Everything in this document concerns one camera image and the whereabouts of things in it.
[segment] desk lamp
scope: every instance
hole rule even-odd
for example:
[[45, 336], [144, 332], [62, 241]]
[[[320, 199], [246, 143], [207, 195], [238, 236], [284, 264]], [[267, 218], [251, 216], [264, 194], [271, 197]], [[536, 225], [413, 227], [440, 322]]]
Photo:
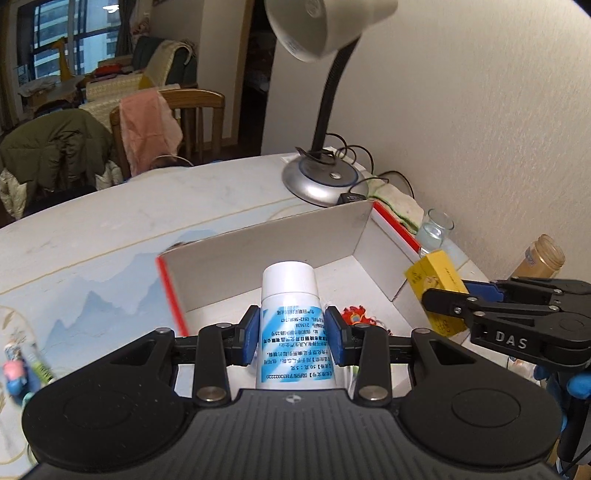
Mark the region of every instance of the desk lamp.
[[367, 195], [356, 168], [323, 151], [339, 81], [362, 31], [392, 15], [398, 0], [265, 0], [277, 40], [295, 58], [311, 62], [338, 50], [324, 84], [312, 147], [290, 161], [282, 173], [286, 188], [314, 205], [336, 205], [342, 193]]

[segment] glass of water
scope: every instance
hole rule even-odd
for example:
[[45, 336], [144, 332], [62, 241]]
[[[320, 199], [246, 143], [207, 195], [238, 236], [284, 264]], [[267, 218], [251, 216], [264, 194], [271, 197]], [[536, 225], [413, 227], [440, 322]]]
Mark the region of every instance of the glass of water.
[[430, 209], [423, 218], [423, 224], [418, 229], [415, 239], [421, 245], [419, 255], [424, 257], [435, 250], [439, 250], [445, 237], [454, 228], [450, 216], [435, 208]]

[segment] white bottle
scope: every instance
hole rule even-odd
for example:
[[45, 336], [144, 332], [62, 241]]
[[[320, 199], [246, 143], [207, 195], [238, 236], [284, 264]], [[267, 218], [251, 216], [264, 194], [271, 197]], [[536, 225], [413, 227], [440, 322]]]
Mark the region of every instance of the white bottle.
[[336, 388], [314, 269], [281, 262], [262, 274], [256, 387]]

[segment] yellow box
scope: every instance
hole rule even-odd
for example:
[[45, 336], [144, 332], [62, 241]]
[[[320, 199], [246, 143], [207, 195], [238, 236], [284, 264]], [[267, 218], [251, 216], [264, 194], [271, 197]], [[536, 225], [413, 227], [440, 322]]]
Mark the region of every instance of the yellow box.
[[[410, 267], [405, 275], [419, 301], [423, 298], [423, 293], [430, 288], [468, 293], [460, 275], [453, 268], [452, 261], [443, 250], [427, 254]], [[431, 327], [439, 335], [451, 337], [466, 330], [462, 319], [426, 313]]]

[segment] green jacket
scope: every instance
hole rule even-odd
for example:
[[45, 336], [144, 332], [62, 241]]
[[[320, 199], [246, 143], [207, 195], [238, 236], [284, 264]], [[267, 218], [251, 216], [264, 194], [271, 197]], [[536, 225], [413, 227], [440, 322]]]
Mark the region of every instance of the green jacket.
[[11, 196], [16, 200], [11, 195], [14, 188], [4, 181], [0, 184], [2, 201], [9, 213], [20, 218], [19, 213], [39, 189], [66, 190], [73, 182], [100, 189], [104, 186], [98, 185], [99, 178], [106, 172], [111, 178], [109, 169], [116, 164], [112, 135], [91, 114], [78, 109], [50, 113], [21, 125], [0, 144], [0, 172], [4, 177], [0, 183], [8, 176], [13, 183], [16, 179], [19, 187], [26, 184], [27, 192], [24, 205], [7, 205], [7, 195], [8, 201]]

